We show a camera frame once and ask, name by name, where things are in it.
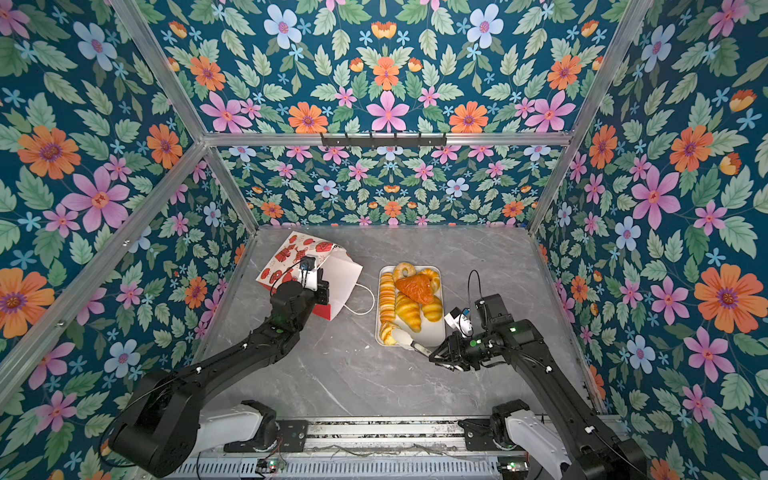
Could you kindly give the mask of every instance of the floral wallpaper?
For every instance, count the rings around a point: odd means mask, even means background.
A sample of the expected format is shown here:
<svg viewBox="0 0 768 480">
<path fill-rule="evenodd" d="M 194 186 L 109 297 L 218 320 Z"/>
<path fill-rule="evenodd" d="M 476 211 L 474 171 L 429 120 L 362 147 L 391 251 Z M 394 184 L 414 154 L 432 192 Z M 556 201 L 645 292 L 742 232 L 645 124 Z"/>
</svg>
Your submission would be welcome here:
<svg viewBox="0 0 768 480">
<path fill-rule="evenodd" d="M 0 478 L 122 478 L 101 434 L 143 374 L 192 362 L 247 241 L 201 161 L 5 407 Z"/>
<path fill-rule="evenodd" d="M 656 480 L 768 476 L 766 13 L 649 13 L 615 112 L 536 232 L 601 397 Z"/>
<path fill-rule="evenodd" d="M 2 357 L 190 141 L 103 2 L 1 0 L 0 78 Z"/>
</svg>

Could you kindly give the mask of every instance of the croissant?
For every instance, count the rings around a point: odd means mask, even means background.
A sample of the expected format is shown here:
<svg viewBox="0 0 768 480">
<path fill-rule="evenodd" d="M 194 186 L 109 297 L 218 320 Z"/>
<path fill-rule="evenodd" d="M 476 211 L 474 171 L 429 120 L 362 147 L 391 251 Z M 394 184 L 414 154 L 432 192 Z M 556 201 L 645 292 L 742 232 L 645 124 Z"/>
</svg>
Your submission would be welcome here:
<svg viewBox="0 0 768 480">
<path fill-rule="evenodd" d="M 419 304 L 402 292 L 397 294 L 395 313 L 414 333 L 422 331 L 422 315 L 419 312 Z"/>
<path fill-rule="evenodd" d="M 435 300 L 432 295 L 432 287 L 429 285 L 429 277 L 426 275 L 407 276 L 395 282 L 397 290 L 400 290 L 411 300 L 426 305 Z"/>
<path fill-rule="evenodd" d="M 438 297 L 435 297 L 434 302 L 422 305 L 422 312 L 430 322 L 439 322 L 442 318 L 442 302 Z"/>
</svg>

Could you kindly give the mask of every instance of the white tray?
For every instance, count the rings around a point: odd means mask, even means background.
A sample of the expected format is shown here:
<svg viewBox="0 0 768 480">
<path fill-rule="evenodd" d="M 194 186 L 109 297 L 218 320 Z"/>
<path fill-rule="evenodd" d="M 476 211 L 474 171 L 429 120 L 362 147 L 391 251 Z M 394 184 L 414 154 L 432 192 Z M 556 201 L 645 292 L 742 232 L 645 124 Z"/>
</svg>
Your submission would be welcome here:
<svg viewBox="0 0 768 480">
<path fill-rule="evenodd" d="M 440 289 L 435 293 L 435 296 L 440 299 L 442 302 L 442 274 L 440 273 L 440 270 L 436 266 L 432 265 L 416 265 L 416 271 L 420 272 L 424 270 L 425 268 L 431 268 L 435 272 L 438 273 L 440 276 Z M 381 292 L 381 277 L 382 273 L 391 273 L 395 271 L 394 265 L 387 265 L 384 268 L 379 271 L 379 290 L 376 292 L 376 302 L 379 302 L 379 292 Z M 395 287 L 395 293 L 397 294 L 399 290 L 397 290 L 397 287 Z M 443 309 L 443 316 L 445 315 L 445 304 L 442 306 Z M 408 325 L 403 322 L 399 316 L 395 316 L 395 324 L 408 332 L 411 337 L 417 342 L 421 343 L 423 346 L 438 346 L 442 343 L 443 340 L 445 340 L 445 320 L 441 317 L 440 321 L 438 322 L 430 322 L 429 320 L 424 317 L 424 313 L 421 312 L 422 315 L 422 331 L 419 333 L 415 333 L 413 330 L 411 330 Z M 374 324 L 376 326 L 376 330 L 373 333 L 373 336 L 376 337 L 376 342 L 381 346 L 398 346 L 395 345 L 384 345 L 384 342 L 382 342 L 381 336 L 379 335 L 379 331 L 381 330 L 381 304 L 379 304 L 376 307 L 376 323 Z"/>
</svg>

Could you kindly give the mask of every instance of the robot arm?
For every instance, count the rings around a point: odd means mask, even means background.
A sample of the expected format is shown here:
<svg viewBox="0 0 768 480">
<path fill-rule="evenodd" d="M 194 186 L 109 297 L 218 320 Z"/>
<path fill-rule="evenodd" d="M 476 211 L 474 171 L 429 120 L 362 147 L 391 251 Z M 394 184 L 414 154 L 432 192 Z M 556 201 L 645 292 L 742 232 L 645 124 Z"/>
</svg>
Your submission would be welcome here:
<svg viewBox="0 0 768 480">
<path fill-rule="evenodd" d="M 302 260 L 302 281 L 277 287 L 270 297 L 272 313 L 248 337 L 203 362 L 144 376 L 133 394 L 136 400 L 115 421 L 109 438 L 112 450 L 152 475 L 164 477 L 193 452 L 215 446 L 209 445 L 214 439 L 231 442 L 234 437 L 247 440 L 259 431 L 264 433 L 269 422 L 262 422 L 263 416 L 274 412 L 263 406 L 212 412 L 202 419 L 202 425 L 200 410 L 235 382 L 287 355 L 299 341 L 315 305 L 328 303 L 328 283 L 322 280 L 322 269 L 314 270 L 314 260 Z M 232 424 L 239 426 L 227 429 Z M 199 442 L 198 429 L 206 431 L 205 445 Z M 216 434 L 221 429 L 226 435 Z"/>
</svg>

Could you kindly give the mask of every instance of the bread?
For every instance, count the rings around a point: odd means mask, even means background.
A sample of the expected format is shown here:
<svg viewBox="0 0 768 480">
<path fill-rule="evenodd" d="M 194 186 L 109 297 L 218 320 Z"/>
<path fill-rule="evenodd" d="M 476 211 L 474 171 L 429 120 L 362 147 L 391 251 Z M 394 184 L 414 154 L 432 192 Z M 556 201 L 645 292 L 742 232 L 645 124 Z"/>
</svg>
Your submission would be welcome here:
<svg viewBox="0 0 768 480">
<path fill-rule="evenodd" d="M 402 292 L 397 294 L 395 313 L 414 333 L 422 331 L 422 315 L 419 311 L 419 304 Z"/>
</svg>

